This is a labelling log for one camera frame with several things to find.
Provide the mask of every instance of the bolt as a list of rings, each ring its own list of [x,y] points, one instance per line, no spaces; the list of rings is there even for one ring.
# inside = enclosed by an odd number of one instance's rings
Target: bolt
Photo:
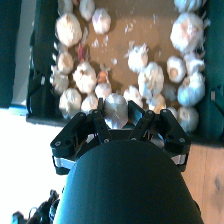
[[[185,142],[185,139],[184,138],[179,138],[179,141],[180,142]]]
[[[58,141],[58,142],[55,143],[55,146],[59,146],[59,145],[61,145],[61,142],[60,141]]]

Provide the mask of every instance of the garlic bulb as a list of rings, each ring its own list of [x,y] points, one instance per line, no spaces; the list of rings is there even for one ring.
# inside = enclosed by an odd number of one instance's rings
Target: garlic bulb
[[[71,13],[66,13],[57,20],[56,30],[58,39],[67,47],[72,47],[82,38],[79,21]]]
[[[199,114],[193,107],[180,107],[177,120],[185,132],[193,132],[198,126]]]
[[[82,98],[76,89],[67,89],[60,98],[59,109],[65,119],[74,117],[81,107]]]
[[[92,17],[93,28],[97,34],[105,34],[110,29],[111,18],[106,9],[96,9]]]
[[[201,7],[202,0],[174,0],[174,4],[179,13],[195,12]]]
[[[173,24],[170,40],[183,55],[203,44],[203,21],[194,13],[183,13]]]
[[[104,101],[104,118],[112,129],[121,129],[128,122],[128,105],[125,98],[111,93]]]
[[[136,87],[129,86],[129,88],[124,91],[124,98],[127,101],[129,100],[134,101],[137,105],[143,108],[142,97]]]
[[[186,66],[181,58],[171,56],[167,61],[167,73],[171,82],[179,83],[186,75]]]
[[[156,114],[159,114],[160,110],[166,109],[166,102],[161,94],[153,97],[150,100],[146,100],[146,103],[149,105],[149,110],[154,111]]]
[[[201,73],[194,73],[184,79],[178,89],[178,101],[182,106],[192,107],[205,95],[205,79]]]
[[[71,0],[58,0],[58,14],[62,16],[64,13],[72,13],[73,4]]]
[[[201,72],[205,68],[205,63],[203,60],[199,58],[199,56],[191,52],[189,54],[186,54],[184,56],[184,60],[186,62],[186,67],[187,67],[187,74],[192,75],[195,72]]]
[[[95,93],[97,98],[103,98],[105,100],[111,93],[111,84],[108,79],[108,71],[110,69],[104,68],[100,65],[102,71],[97,76],[98,85],[96,86]]]
[[[95,11],[95,3],[93,0],[81,0],[79,5],[81,16],[86,21],[90,21]]]
[[[150,62],[139,74],[139,93],[146,99],[161,93],[163,89],[164,76],[162,68],[156,62]]]
[[[68,75],[73,69],[73,58],[70,53],[62,52],[59,54],[57,59],[57,66],[60,72],[65,75]]]
[[[66,89],[68,89],[68,76],[61,74],[58,71],[57,66],[53,67],[53,74],[50,78],[50,82],[54,87],[54,92],[58,95],[61,95]]]
[[[97,106],[98,106],[98,99],[95,97],[94,94],[90,94],[83,100],[81,110],[84,113],[89,114],[91,110],[97,109]]]
[[[131,71],[139,73],[144,70],[148,63],[148,49],[146,44],[133,47],[134,42],[130,43],[128,52],[128,66]]]
[[[96,72],[89,62],[81,62],[73,73],[73,80],[81,93],[91,93],[95,89],[97,78]]]
[[[174,107],[168,107],[167,110],[170,110],[173,116],[177,119],[177,110]]]
[[[162,94],[164,95],[166,100],[174,102],[177,99],[176,89],[173,85],[164,84]]]

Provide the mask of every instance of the black cylinder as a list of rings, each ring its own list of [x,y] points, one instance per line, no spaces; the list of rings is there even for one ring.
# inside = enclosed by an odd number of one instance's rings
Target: black cylinder
[[[112,141],[71,169],[57,224],[203,223],[180,171],[161,149]]]

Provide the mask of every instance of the garlic clove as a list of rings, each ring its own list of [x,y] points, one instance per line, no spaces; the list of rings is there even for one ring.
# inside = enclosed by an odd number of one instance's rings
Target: garlic clove
[[[195,12],[201,7],[202,0],[174,0],[174,4],[179,13]]]
[[[184,107],[195,106],[205,96],[205,79],[201,73],[194,73],[184,79],[178,89],[178,102]]]
[[[91,20],[95,11],[95,3],[93,0],[81,0],[79,4],[79,11],[83,19],[87,22]]]
[[[72,13],[66,13],[56,21],[58,39],[67,47],[77,44],[82,38],[79,21]]]
[[[124,91],[124,98],[128,102],[129,100],[134,101],[138,106],[143,108],[142,97],[138,91],[138,89],[134,86],[129,86],[128,89]]]
[[[168,107],[167,110],[170,110],[173,116],[177,119],[177,110],[174,107]]]
[[[58,70],[65,75],[68,75],[74,66],[74,61],[69,52],[62,52],[57,58]]]
[[[69,88],[60,97],[59,109],[65,119],[73,118],[81,107],[81,95],[76,89]]]
[[[180,83],[186,75],[186,66],[181,58],[171,56],[167,61],[167,73],[171,82]]]
[[[146,44],[136,46],[128,52],[128,66],[131,71],[139,73],[145,69],[148,63],[148,48]]]
[[[166,83],[163,85],[162,94],[164,95],[166,100],[174,102],[177,99],[176,91],[177,90],[173,85]]]
[[[173,47],[184,55],[202,46],[203,33],[201,18],[194,13],[182,13],[173,24],[170,40]]]
[[[184,56],[184,60],[186,62],[187,74],[192,75],[195,72],[201,72],[205,69],[204,60],[199,58],[199,55],[191,52]]]
[[[86,114],[89,114],[91,110],[97,109],[98,106],[98,99],[96,98],[95,94],[88,95],[82,102],[81,111]]]
[[[180,107],[177,120],[185,132],[194,132],[199,123],[199,114],[193,107]]]
[[[111,93],[104,101],[104,118],[112,129],[121,129],[128,122],[128,105],[125,98]]]
[[[111,18],[106,9],[96,9],[92,17],[93,28],[97,34],[105,34],[110,30]]]
[[[166,109],[165,98],[161,94],[146,100],[146,103],[149,106],[149,110],[154,111],[156,114],[159,114],[160,110]]]
[[[151,99],[161,93],[163,83],[162,68],[156,62],[150,62],[138,76],[139,93],[143,98]]]
[[[71,0],[58,0],[58,14],[73,13],[73,4]]]
[[[50,83],[54,87],[54,92],[58,95],[62,95],[62,93],[68,89],[69,80],[68,76],[61,74],[57,67],[53,67],[53,74],[50,78]]]
[[[97,83],[96,72],[89,62],[80,63],[73,73],[73,80],[81,93],[90,94],[94,91]]]

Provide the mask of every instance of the white garlic bulb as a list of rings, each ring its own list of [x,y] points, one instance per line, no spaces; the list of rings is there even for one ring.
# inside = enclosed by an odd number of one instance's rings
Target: white garlic bulb
[[[199,55],[191,52],[184,56],[184,60],[186,62],[187,74],[192,75],[195,72],[201,72],[205,68],[204,60],[199,58]]]
[[[142,97],[136,87],[129,86],[129,88],[124,91],[124,98],[127,101],[129,100],[134,101],[138,106],[143,108]]]
[[[170,40],[183,55],[203,44],[203,21],[194,13],[183,13],[173,24]]]
[[[71,0],[58,0],[58,14],[62,16],[64,13],[73,12],[73,3]]]
[[[186,66],[181,58],[171,56],[167,61],[167,73],[171,82],[179,83],[186,75]]]
[[[177,99],[176,88],[170,84],[164,84],[162,94],[164,95],[166,100],[174,102]]]
[[[58,71],[57,66],[54,66],[52,69],[53,74],[50,78],[50,82],[54,87],[54,92],[58,95],[61,95],[66,89],[68,89],[69,85],[68,76],[61,74]]]
[[[81,0],[79,5],[79,11],[83,19],[87,22],[91,20],[95,11],[95,3],[93,0]]]
[[[167,110],[170,110],[173,116],[177,119],[177,110],[174,107],[168,107]]]
[[[73,80],[81,93],[91,93],[94,91],[97,78],[96,72],[89,62],[81,62],[73,73]]]
[[[111,93],[104,101],[104,118],[112,129],[121,129],[128,122],[128,105],[125,98]]]
[[[105,34],[110,30],[111,18],[106,9],[96,9],[92,17],[93,28],[97,34]]]
[[[195,106],[205,96],[205,79],[201,73],[194,73],[184,79],[178,89],[178,102],[185,107]]]
[[[72,71],[74,66],[71,54],[67,51],[60,53],[57,58],[57,66],[60,72],[68,75]]]
[[[193,107],[180,107],[177,121],[185,132],[193,132],[199,123],[199,114]]]
[[[161,93],[163,89],[164,76],[162,68],[156,62],[150,62],[139,74],[139,93],[146,99]]]
[[[182,12],[195,12],[202,4],[202,0],[174,0],[179,13]]]
[[[134,42],[130,43],[128,52],[128,66],[131,71],[139,73],[143,71],[148,63],[148,49],[146,44],[133,47]]]
[[[66,13],[57,20],[56,30],[58,39],[67,47],[72,47],[82,38],[79,21],[71,13]]]
[[[146,100],[146,103],[149,106],[149,110],[154,111],[156,114],[159,114],[160,110],[166,109],[165,98],[161,94]]]
[[[95,97],[94,94],[88,95],[82,102],[81,111],[86,114],[89,114],[91,110],[97,109],[98,106],[98,99]]]
[[[76,89],[67,89],[61,95],[59,109],[65,119],[73,118],[80,112],[82,98]]]
[[[104,68],[100,65],[102,71],[97,76],[98,85],[96,86],[95,93],[97,98],[103,98],[105,100],[111,93],[112,88],[108,79],[108,71],[110,69]]]

